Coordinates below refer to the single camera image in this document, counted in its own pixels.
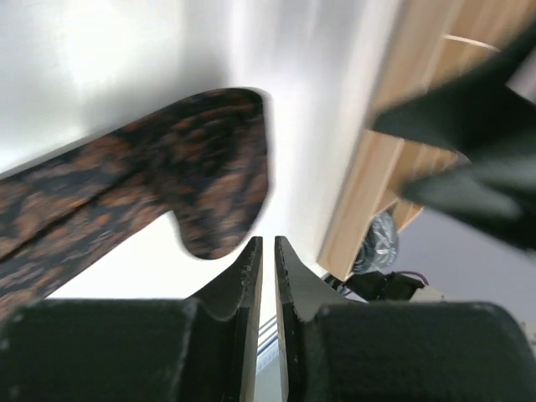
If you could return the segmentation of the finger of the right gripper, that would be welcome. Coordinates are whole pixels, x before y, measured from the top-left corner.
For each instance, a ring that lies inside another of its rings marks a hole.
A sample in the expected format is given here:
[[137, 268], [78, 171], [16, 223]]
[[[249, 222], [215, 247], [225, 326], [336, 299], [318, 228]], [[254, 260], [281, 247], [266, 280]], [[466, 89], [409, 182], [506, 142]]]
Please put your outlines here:
[[533, 151], [535, 105], [508, 82], [534, 48], [535, 30], [526, 28], [469, 72], [381, 110], [372, 129], [456, 151]]
[[461, 165], [410, 181], [401, 195], [519, 250], [535, 250], [532, 158], [499, 158]]

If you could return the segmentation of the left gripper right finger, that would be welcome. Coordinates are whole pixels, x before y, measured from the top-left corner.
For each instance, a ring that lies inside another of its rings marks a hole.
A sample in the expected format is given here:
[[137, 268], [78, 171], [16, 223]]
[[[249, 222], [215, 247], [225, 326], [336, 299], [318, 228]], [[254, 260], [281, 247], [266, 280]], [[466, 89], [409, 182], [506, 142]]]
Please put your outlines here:
[[356, 304], [336, 293], [275, 238], [281, 385], [285, 401], [355, 401], [343, 353], [352, 347]]

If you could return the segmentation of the dark paisley necktie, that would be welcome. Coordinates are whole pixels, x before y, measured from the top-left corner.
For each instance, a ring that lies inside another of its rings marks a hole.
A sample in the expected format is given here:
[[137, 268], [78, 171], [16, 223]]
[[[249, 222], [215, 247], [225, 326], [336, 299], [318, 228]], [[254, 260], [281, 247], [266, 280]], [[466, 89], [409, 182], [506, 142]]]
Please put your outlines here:
[[234, 251], [269, 191], [262, 95], [209, 90], [1, 181], [1, 315], [173, 213], [202, 260]]

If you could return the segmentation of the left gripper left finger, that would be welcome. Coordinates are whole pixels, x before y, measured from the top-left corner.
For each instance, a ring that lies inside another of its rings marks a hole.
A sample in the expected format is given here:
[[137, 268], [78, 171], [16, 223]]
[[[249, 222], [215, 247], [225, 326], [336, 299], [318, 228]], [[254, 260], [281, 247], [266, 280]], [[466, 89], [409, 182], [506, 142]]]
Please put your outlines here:
[[187, 401], [253, 399], [262, 257], [262, 238], [251, 238], [227, 269], [193, 295], [198, 305], [186, 357]]

